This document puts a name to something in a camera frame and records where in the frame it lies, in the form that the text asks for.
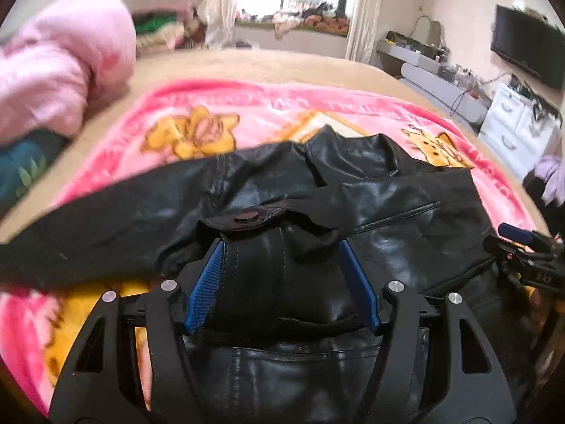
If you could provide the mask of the pink fluffy quilt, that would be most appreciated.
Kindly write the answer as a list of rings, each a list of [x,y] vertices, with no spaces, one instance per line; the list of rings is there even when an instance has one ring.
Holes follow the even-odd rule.
[[[78,135],[89,102],[118,93],[135,65],[123,0],[55,0],[1,48],[1,142],[38,129]]]

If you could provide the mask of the folded clothes stack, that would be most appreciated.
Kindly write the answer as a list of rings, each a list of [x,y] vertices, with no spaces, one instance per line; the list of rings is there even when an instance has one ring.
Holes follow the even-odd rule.
[[[137,58],[206,48],[207,25],[200,20],[194,5],[184,9],[134,12],[132,20]]]

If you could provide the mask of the pink cartoon fleece blanket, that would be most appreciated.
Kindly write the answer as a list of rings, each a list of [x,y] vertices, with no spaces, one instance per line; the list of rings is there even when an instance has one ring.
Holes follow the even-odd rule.
[[[109,288],[132,295],[177,273],[199,219],[328,185],[377,181],[349,215],[375,262],[423,293],[460,289],[487,333],[515,402],[534,381],[528,296],[482,248],[490,227],[534,219],[510,177],[457,124],[407,101],[336,88],[180,81],[118,118],[56,197],[13,240],[12,268],[54,243],[86,264],[78,286],[1,296],[1,356],[48,412],[87,312]],[[342,422],[379,350],[340,272],[304,274],[275,256],[279,311],[258,337],[232,340],[215,314],[207,342],[188,343],[210,411],[223,422]]]

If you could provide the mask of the white left curtain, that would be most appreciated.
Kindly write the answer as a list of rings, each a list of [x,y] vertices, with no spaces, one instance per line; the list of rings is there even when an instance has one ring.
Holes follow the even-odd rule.
[[[210,49],[220,49],[232,38],[236,18],[234,0],[202,0],[198,15],[207,26],[205,43]]]

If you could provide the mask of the pile of clothes on sill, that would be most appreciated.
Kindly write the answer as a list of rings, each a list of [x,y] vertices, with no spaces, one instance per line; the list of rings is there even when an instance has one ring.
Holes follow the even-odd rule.
[[[281,40],[294,30],[347,37],[351,19],[344,12],[334,10],[333,5],[323,2],[301,12],[277,11],[267,16],[251,16],[245,10],[240,10],[237,12],[234,25],[272,30],[277,40]]]

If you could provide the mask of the white right curtain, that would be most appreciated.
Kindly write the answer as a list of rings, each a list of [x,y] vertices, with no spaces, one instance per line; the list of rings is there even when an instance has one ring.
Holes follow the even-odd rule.
[[[377,39],[382,0],[355,0],[345,59],[369,64]]]

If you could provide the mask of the black leather jacket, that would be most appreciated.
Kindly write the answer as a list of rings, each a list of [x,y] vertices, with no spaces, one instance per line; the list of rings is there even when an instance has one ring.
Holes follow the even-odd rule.
[[[380,340],[347,290],[341,239],[370,274],[462,294],[523,399],[530,307],[484,251],[491,233],[468,170],[416,160],[382,134],[324,128],[305,143],[159,166],[63,205],[2,246],[1,280],[55,290],[175,278],[223,239],[218,296],[186,344],[206,421],[348,423]]]

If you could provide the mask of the black wall television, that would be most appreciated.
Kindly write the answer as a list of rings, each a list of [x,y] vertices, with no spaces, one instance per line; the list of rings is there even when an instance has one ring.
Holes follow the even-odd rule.
[[[496,6],[491,51],[550,88],[564,87],[564,32],[543,19]]]

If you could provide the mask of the dark blue patterned pillow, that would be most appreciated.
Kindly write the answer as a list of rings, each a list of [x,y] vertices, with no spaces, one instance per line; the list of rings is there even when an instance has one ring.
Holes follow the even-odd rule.
[[[47,129],[1,147],[1,217],[28,193],[70,140]]]

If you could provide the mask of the white curtain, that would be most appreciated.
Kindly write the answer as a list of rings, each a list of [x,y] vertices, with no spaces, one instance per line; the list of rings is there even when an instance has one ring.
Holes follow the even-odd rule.
[[[220,49],[232,38],[236,18],[234,0],[202,0],[198,15],[207,26],[205,43],[210,49]]]
[[[382,0],[355,0],[345,59],[369,64],[377,39]]]

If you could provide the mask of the grey white low desk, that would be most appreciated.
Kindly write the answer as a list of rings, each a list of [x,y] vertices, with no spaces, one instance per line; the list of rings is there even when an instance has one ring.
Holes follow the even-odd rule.
[[[478,129],[487,115],[488,105],[470,92],[439,76],[440,64],[389,41],[379,40],[375,48],[380,65],[389,75],[436,105],[446,115]]]

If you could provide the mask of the white drawer cabinet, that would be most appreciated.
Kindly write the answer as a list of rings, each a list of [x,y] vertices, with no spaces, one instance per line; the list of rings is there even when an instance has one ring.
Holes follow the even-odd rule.
[[[542,156],[557,149],[560,121],[534,111],[534,102],[499,84],[479,132],[480,141],[522,182]]]

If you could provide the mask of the lilac garment on chair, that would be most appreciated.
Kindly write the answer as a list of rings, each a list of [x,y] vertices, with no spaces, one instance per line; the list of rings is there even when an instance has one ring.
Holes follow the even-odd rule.
[[[541,199],[546,205],[561,207],[565,202],[564,160],[556,155],[544,155],[534,166],[534,177],[544,184]]]

